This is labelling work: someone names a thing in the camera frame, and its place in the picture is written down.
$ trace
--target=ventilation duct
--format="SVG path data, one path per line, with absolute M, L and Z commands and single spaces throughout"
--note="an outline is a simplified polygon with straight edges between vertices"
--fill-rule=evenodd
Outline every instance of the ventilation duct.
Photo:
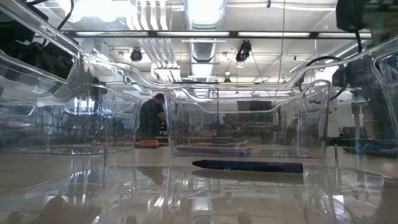
M 220 30 L 222 28 L 226 0 L 184 0 L 184 7 L 188 30 Z M 190 43 L 191 71 L 194 76 L 211 75 L 216 49 L 217 43 Z

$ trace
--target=person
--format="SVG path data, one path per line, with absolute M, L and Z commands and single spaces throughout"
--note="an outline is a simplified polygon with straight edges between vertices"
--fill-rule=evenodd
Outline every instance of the person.
M 141 106 L 139 116 L 139 134 L 141 139 L 152 140 L 159 135 L 161 124 L 166 122 L 163 104 L 164 95 L 158 93 Z

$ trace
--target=man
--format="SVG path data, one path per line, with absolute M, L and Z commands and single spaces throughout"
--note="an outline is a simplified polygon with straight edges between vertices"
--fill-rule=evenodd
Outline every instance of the man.
M 160 125 L 166 122 L 163 109 L 164 95 L 158 93 L 141 106 L 139 116 L 139 133 L 141 139 L 155 139 L 160 133 Z

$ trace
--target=ceiling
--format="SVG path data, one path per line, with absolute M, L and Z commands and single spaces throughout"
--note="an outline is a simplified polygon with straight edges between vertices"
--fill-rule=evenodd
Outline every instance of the ceiling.
M 95 1 L 98 5 L 107 0 Z M 273 32 L 341 32 L 336 28 L 335 4 L 337 0 L 272 0 L 267 8 L 267 0 L 227 0 L 223 30 L 273 31 Z M 67 22 L 63 30 L 114 31 L 129 30 L 126 18 L 130 11 L 120 4 L 127 1 L 110 1 L 105 6 L 94 9 L 80 9 L 82 17 L 78 22 Z M 69 0 L 47 1 L 37 7 L 49 16 L 49 22 L 58 26 L 65 17 L 60 6 L 68 6 Z M 168 0 L 166 18 L 170 30 L 185 30 L 183 0 Z M 96 13 L 118 15 L 113 22 L 104 22 Z M 109 48 L 108 58 L 117 62 L 130 63 L 143 72 L 149 72 L 152 62 L 145 55 L 141 62 L 132 62 L 133 47 L 140 47 L 138 38 L 90 37 L 78 38 L 81 46 L 92 51 L 93 47 L 104 43 Z M 181 77 L 190 76 L 190 57 L 187 43 L 181 38 L 172 38 L 172 48 L 181 69 Z M 225 72 L 231 73 L 232 82 L 282 82 L 289 79 L 297 65 L 305 63 L 312 55 L 332 54 L 343 47 L 356 43 L 354 40 L 336 39 L 250 39 L 253 54 L 243 68 L 237 68 L 235 54 L 242 39 L 225 39 L 218 44 L 211 80 L 221 81 Z

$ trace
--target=black shirt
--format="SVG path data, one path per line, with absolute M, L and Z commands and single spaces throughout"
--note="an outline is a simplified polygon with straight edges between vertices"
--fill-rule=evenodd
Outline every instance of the black shirt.
M 164 112 L 163 106 L 150 99 L 141 106 L 139 116 L 139 129 L 144 135 L 156 136 L 160 132 L 162 121 L 159 119 L 159 113 Z

